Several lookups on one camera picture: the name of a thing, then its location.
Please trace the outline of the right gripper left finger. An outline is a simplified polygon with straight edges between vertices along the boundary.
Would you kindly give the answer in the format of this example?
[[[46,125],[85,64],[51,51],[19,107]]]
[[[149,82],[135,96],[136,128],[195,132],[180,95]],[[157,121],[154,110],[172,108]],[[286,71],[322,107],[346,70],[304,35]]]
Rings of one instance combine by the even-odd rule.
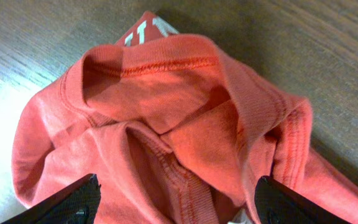
[[[1,224],[93,224],[101,201],[96,174],[87,174]]]

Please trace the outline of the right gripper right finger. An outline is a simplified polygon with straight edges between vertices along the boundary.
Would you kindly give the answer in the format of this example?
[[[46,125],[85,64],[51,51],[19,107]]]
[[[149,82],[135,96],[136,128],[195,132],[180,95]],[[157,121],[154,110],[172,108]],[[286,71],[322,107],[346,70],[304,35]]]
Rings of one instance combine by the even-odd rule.
[[[349,224],[267,175],[257,182],[254,202],[262,224]]]

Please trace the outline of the red printed t-shirt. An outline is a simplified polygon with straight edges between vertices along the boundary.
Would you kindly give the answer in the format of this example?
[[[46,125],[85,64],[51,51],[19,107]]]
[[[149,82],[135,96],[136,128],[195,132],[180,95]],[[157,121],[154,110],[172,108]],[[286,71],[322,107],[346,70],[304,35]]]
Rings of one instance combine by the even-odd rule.
[[[87,51],[25,106],[12,149],[32,207],[94,173],[96,223],[258,222],[264,175],[358,223],[358,187],[310,145],[308,99],[275,88],[202,35],[151,12]]]

